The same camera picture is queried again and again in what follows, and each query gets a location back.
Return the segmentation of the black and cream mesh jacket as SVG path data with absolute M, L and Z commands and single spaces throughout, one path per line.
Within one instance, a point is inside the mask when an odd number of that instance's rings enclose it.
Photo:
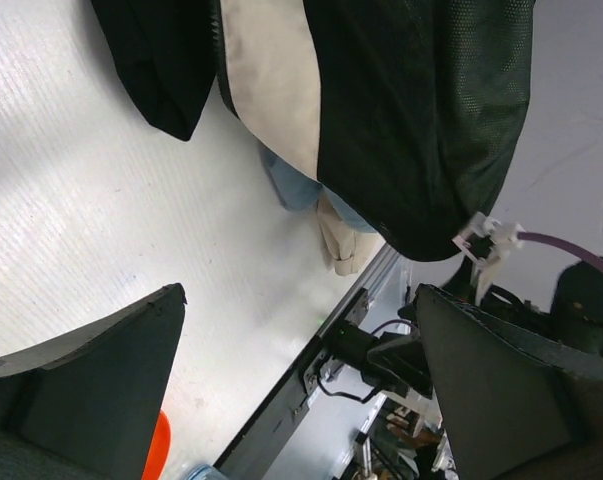
M 215 1 L 226 106 L 398 252 L 454 256 L 530 102 L 531 1 Z

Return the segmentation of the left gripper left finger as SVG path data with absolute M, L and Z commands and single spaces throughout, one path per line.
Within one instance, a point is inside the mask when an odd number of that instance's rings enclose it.
M 0 479 L 139 479 L 182 332 L 167 285 L 0 357 Z

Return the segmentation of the black cloth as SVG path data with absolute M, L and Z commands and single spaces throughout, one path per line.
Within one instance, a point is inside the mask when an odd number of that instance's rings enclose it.
M 153 127 L 191 139 L 216 76 L 211 6 L 191 0 L 92 0 L 125 91 Z

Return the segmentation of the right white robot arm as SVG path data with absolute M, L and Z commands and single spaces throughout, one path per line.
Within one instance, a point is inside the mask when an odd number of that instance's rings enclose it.
M 360 373 L 375 391 L 405 396 L 414 390 L 431 399 L 430 369 L 419 333 L 384 332 L 380 337 L 346 322 L 329 337 L 331 355 Z

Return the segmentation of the orange plate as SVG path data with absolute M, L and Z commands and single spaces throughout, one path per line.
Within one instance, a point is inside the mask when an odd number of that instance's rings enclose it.
M 172 440 L 170 421 L 161 410 L 148 451 L 142 480 L 158 480 L 165 468 Z

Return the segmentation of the light blue cloth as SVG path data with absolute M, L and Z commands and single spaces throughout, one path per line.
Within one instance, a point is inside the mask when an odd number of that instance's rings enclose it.
M 260 154 L 277 197 L 286 210 L 306 211 L 315 206 L 324 194 L 348 227 L 363 233 L 375 233 L 353 208 L 324 185 L 296 170 L 263 144 L 260 145 Z

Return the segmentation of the blue transparent cup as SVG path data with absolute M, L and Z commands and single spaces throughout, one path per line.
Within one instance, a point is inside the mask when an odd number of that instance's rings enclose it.
M 209 464 L 198 465 L 188 472 L 184 480 L 228 480 L 228 477 Z

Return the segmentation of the aluminium frame rail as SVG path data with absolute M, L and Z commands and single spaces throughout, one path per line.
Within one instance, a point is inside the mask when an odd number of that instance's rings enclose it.
M 403 300 L 411 284 L 411 277 L 412 262 L 389 244 L 384 244 L 353 283 L 350 293 L 355 295 L 364 289 L 373 301 L 395 279 L 398 281 L 399 298 Z

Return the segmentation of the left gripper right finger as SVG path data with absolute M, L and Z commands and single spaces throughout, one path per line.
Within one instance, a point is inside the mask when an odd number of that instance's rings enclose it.
M 421 285 L 416 314 L 462 479 L 603 479 L 603 357 Z

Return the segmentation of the white cloth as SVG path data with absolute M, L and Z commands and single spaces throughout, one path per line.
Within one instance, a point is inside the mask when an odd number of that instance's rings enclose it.
M 376 252 L 381 236 L 348 226 L 325 195 L 318 200 L 317 219 L 335 273 L 342 277 L 359 273 Z

